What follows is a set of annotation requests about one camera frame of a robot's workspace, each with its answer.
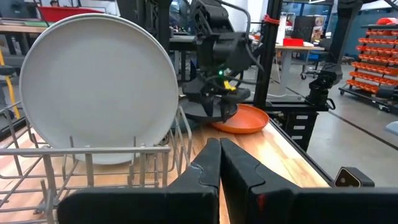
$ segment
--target metal wire rack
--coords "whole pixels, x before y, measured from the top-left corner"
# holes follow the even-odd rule
[[[192,132],[183,109],[178,107],[175,128],[156,146],[136,145],[115,148],[77,148],[70,136],[70,147],[54,149],[38,141],[29,122],[16,133],[7,112],[20,102],[3,108],[9,124],[11,141],[0,149],[0,223],[57,223],[54,210],[58,203],[76,190],[87,187],[165,187],[190,164]],[[180,122],[187,127],[182,134]],[[31,148],[20,138],[26,138]],[[134,154],[127,164],[99,166],[93,154]],[[85,162],[76,159],[85,155]]]

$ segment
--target orange plate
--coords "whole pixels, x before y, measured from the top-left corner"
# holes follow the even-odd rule
[[[269,122],[268,114],[249,105],[238,105],[238,112],[227,120],[211,125],[220,131],[233,134],[251,134],[261,131]]]

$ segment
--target gray floor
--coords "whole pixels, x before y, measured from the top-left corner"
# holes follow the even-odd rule
[[[398,146],[398,136],[384,130],[388,123],[398,120],[398,116],[380,111],[377,107],[359,101],[357,97],[347,93],[341,96],[338,87],[343,86],[345,80],[350,78],[348,74],[352,70],[350,65],[343,66],[343,80],[334,86],[329,94],[337,106],[332,113],[342,119],[328,112],[320,113],[308,154],[332,177],[335,177],[341,166],[353,166],[368,175],[378,187],[397,187],[398,151],[355,126]],[[300,66],[291,66],[288,87],[305,96],[309,94],[308,84],[313,78],[301,80],[299,71]],[[254,70],[249,70],[245,79],[254,79],[255,75]],[[278,79],[275,68],[272,77]],[[271,84],[270,93],[275,94],[278,87],[276,83]]]

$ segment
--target storage bin rack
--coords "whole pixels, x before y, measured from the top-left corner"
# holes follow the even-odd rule
[[[340,94],[351,93],[379,105],[379,109],[390,112],[396,109],[394,102],[376,97],[380,85],[398,85],[398,25],[368,25],[361,45],[358,62],[353,62],[352,79],[339,88]]]
[[[73,136],[65,136],[70,140],[70,147],[54,149],[46,142],[37,140],[29,122],[25,130],[15,132],[9,113],[5,111],[19,104],[20,102],[0,110],[0,116],[5,116],[10,125],[12,139],[0,148],[0,159],[7,157],[7,164],[0,164],[0,223],[55,224],[55,209],[59,202],[76,190],[87,187],[166,187],[170,181],[170,172],[179,176],[190,165],[192,132],[181,107],[178,107],[175,117],[177,125],[155,146],[139,144],[132,136],[133,147],[76,148],[73,147]],[[187,134],[184,135],[179,125],[182,123],[187,129]],[[18,139],[24,136],[33,143],[29,145],[34,145],[34,148],[23,149],[27,141],[18,143]],[[133,156],[132,161],[126,164],[96,166],[92,155],[99,153],[129,153],[139,156]],[[76,154],[84,154],[86,162],[75,159]],[[20,202],[24,204],[26,201],[32,205],[21,207]]]

